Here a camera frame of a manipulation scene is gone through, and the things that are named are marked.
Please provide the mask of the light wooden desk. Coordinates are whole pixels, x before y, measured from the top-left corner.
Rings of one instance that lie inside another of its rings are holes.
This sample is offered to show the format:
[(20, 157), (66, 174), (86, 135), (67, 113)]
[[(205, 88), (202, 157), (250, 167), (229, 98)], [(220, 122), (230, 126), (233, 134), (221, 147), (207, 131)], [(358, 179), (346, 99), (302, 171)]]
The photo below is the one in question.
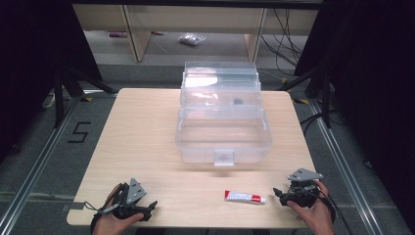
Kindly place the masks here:
[(84, 30), (125, 31), (136, 62), (143, 60), (153, 31), (236, 33), (245, 36), (254, 62), (262, 34), (281, 34), (287, 21), (291, 35), (308, 36), (315, 10), (75, 4)]

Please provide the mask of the person's left hand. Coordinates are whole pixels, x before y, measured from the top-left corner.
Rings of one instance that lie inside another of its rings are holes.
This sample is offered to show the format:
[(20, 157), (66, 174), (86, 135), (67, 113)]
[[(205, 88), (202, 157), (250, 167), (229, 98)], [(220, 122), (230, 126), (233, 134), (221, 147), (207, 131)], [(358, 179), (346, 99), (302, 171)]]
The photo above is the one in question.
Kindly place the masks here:
[(134, 214), (127, 219), (118, 219), (112, 213), (102, 215), (96, 221), (92, 235), (122, 235), (127, 228), (143, 217), (142, 213)]

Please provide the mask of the black metal stand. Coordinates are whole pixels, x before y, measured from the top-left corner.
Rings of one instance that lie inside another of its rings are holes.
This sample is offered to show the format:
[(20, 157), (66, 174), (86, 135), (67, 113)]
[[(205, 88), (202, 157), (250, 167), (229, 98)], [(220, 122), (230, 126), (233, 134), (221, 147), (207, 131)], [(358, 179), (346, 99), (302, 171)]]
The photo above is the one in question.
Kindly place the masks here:
[(320, 116), (323, 118), (323, 122), (326, 124), (326, 127), (330, 128), (330, 77), (326, 66), (316, 66), (310, 71), (307, 71), (303, 75), (297, 77), (292, 82), (288, 82), (280, 88), (277, 88), (277, 91), (288, 91), (308, 79), (309, 83), (305, 90), (305, 95), (308, 98), (316, 98), (319, 92), (322, 92), (322, 112), (320, 113)]
[(79, 98), (85, 95), (78, 80), (84, 80), (87, 83), (103, 90), (108, 94), (116, 94), (116, 90), (106, 85), (102, 80), (93, 78), (86, 73), (68, 66), (60, 66), (54, 74), (54, 94), (56, 120), (54, 127), (57, 128), (64, 120), (64, 90), (67, 90), (71, 97)]

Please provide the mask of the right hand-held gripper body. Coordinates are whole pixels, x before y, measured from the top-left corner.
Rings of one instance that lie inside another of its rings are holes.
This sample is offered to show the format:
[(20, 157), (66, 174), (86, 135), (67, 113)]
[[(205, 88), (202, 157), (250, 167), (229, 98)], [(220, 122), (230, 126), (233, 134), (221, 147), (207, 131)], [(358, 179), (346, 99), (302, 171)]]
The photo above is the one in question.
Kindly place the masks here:
[(286, 198), (290, 199), (291, 202), (297, 203), (302, 208), (311, 208), (319, 196), (319, 189), (315, 180), (322, 178), (323, 175), (321, 173), (303, 167), (298, 168), (288, 176), (291, 184)]

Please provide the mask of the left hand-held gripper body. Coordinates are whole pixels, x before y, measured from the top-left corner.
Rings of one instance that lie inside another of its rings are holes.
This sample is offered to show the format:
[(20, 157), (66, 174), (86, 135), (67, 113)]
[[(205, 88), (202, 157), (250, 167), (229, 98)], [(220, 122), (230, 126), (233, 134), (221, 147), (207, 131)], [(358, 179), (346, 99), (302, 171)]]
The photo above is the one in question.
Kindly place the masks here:
[(130, 183), (120, 184), (115, 191), (113, 215), (118, 219), (127, 219), (134, 214), (140, 213), (136, 204), (147, 192), (135, 179), (131, 178)]

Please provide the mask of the clear plastic storage box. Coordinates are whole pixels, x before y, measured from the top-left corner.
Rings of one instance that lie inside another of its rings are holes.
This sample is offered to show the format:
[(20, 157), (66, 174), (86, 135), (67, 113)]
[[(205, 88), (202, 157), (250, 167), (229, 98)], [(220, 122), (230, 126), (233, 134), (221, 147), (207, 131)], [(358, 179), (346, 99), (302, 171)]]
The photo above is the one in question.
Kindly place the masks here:
[[(244, 104), (234, 105), (235, 98)], [(272, 146), (272, 133), (255, 64), (187, 62), (175, 143), (185, 163), (260, 162)]]

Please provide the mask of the clear plastic bag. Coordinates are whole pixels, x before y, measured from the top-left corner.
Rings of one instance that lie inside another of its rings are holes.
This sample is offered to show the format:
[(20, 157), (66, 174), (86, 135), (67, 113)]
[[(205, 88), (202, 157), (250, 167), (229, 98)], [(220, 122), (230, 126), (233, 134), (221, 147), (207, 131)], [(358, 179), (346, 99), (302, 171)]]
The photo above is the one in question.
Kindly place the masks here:
[(179, 42), (189, 46), (197, 46), (205, 41), (204, 36), (195, 33), (184, 33), (179, 36)]

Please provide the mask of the person's right hand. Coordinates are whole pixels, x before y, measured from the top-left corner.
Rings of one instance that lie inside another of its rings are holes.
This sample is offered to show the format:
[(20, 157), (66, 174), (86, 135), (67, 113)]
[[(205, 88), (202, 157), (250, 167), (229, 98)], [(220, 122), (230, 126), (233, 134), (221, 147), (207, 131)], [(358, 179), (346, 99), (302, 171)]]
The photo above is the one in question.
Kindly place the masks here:
[(315, 180), (315, 184), (320, 189), (320, 194), (311, 208), (302, 208), (292, 201), (288, 201), (287, 206), (297, 214), (297, 219), (302, 220), (313, 235), (335, 235), (331, 212), (322, 201), (329, 195), (329, 190), (319, 180)]

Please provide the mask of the black curtain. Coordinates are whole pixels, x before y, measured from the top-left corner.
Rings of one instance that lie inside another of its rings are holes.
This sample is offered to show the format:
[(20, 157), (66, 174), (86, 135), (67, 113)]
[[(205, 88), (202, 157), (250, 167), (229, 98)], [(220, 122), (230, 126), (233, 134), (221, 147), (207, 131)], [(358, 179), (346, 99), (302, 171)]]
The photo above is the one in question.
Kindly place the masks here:
[(347, 124), (415, 233), (415, 0), (360, 0), (334, 51)]
[(103, 87), (70, 0), (0, 0), (0, 163), (57, 83)]

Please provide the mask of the metal floor rail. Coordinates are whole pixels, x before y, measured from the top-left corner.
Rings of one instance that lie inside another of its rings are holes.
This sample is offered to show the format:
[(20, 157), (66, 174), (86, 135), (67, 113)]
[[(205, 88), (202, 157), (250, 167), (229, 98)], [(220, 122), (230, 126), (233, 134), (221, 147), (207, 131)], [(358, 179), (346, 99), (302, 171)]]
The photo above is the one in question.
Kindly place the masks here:
[(115, 101), (96, 92), (92, 102), (64, 99), (55, 128), (48, 97), (17, 148), (0, 164), (0, 235), (89, 235), (89, 226), (67, 222), (75, 195)]
[(332, 130), (327, 126), (326, 122), (321, 117), (318, 121), (318, 126), (322, 135), (328, 145), (331, 155), (336, 163), (339, 170), (340, 176), (342, 177), (346, 189), (350, 194), (350, 197), (358, 211), (362, 222), (369, 235), (384, 235), (384, 232), (379, 224), (377, 217), (371, 209), (368, 201), (366, 200), (363, 192), (352, 174), (351, 168), (346, 162), (346, 158), (338, 144)]

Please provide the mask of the red and white tube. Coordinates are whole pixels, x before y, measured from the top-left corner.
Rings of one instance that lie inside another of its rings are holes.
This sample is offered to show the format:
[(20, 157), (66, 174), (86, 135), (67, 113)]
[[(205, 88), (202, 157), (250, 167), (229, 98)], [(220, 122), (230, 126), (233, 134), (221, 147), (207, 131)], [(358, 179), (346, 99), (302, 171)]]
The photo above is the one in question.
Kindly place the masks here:
[(243, 202), (254, 204), (265, 204), (266, 199), (255, 194), (247, 194), (236, 191), (225, 190), (224, 200), (228, 202)]

